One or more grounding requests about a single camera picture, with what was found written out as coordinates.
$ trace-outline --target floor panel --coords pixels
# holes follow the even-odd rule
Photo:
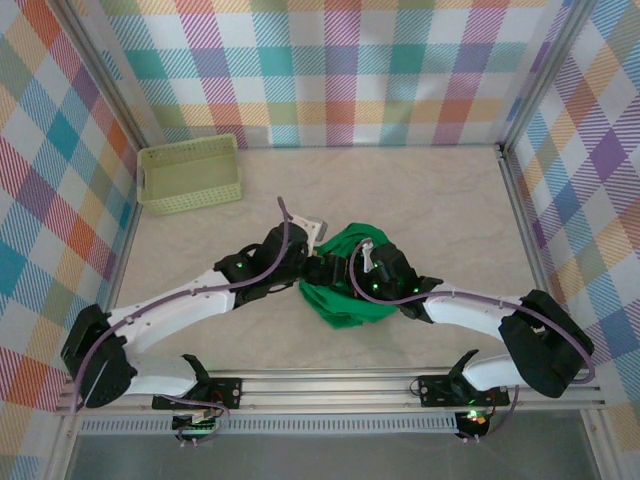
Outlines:
[[[241,151],[244,199],[154,217],[143,211],[118,305],[175,288],[225,255],[261,242],[291,213],[321,217],[327,239],[351,222],[386,232],[418,274],[460,288],[525,294],[533,279],[491,148]],[[297,288],[212,317],[149,353],[195,354],[210,369],[450,366],[499,342],[396,313],[335,330]]]

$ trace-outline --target plastic basket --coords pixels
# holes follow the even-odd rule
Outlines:
[[[138,152],[138,202],[155,215],[242,198],[233,134],[198,138]]]

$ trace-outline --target green cloth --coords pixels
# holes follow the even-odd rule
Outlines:
[[[352,223],[331,240],[317,247],[316,252],[318,255],[333,253],[348,259],[353,249],[365,238],[371,238],[376,247],[389,243],[382,230],[363,223]],[[364,322],[377,322],[396,311],[394,306],[377,305],[353,298],[353,291],[345,282],[331,287],[300,282],[299,287],[311,308],[334,328],[357,327]]]

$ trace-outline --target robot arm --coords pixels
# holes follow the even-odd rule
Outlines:
[[[559,397],[582,367],[583,359],[571,345],[516,309],[503,308],[501,303],[481,305],[464,298],[462,292],[460,296],[439,295],[455,289],[439,279],[418,277],[395,245],[366,245],[361,254],[354,252],[350,262],[333,255],[319,259],[313,256],[313,248],[322,240],[326,224],[312,218],[289,218],[286,252],[280,261],[287,236],[284,223],[272,229],[263,243],[225,257],[200,277],[163,295],[110,313],[103,313],[97,305],[80,312],[62,358],[79,381],[85,406],[103,406],[129,394],[198,399],[199,392],[208,388],[208,377],[195,357],[156,357],[145,354],[146,349],[193,323],[264,298],[301,278],[320,285],[350,282],[365,299],[399,303],[410,318],[456,324],[503,341],[504,354],[480,358],[474,357],[477,351],[471,351],[451,370],[449,388],[465,404],[503,385],[528,384],[544,395]],[[272,273],[252,282],[276,263]],[[349,276],[350,269],[356,272],[355,278]],[[430,296],[402,300],[425,293]],[[523,298],[502,300],[526,305],[553,319],[589,354],[593,352],[589,339],[548,294],[534,290]],[[97,339],[118,325],[89,355]],[[86,370],[79,375],[83,362]],[[208,391],[204,396],[210,398]]]

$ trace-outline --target colorful plaid pattern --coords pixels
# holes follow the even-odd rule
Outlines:
[[[147,105],[135,107],[157,124],[156,138],[232,132],[241,147],[494,143],[536,58],[536,28],[561,8],[546,0],[101,3],[111,31],[87,31],[115,35],[121,51],[106,55],[126,59],[114,67],[137,80]]]
[[[45,0],[0,16],[0,478],[35,478],[77,312],[103,302],[136,154]]]
[[[601,0],[511,162],[555,296],[640,472],[640,0]]]
[[[544,65],[549,57],[549,52],[551,50],[551,46],[558,38],[558,35],[562,31],[562,27],[567,21],[569,14],[571,13],[571,8],[576,3],[576,0],[563,0],[562,6],[556,15],[556,18],[551,25],[551,28],[547,32],[547,36],[542,43],[542,47],[536,56],[533,64],[531,65],[531,69],[527,74],[527,79],[522,85],[518,96],[516,97],[515,102],[511,106],[511,110],[509,111],[509,115],[507,116],[507,121],[504,123],[502,127],[502,131],[500,132],[500,136],[498,139],[498,143],[503,143],[511,130],[514,120],[520,113],[520,108],[522,107],[522,102],[527,98],[532,88],[535,86],[536,81],[539,80],[540,68]]]

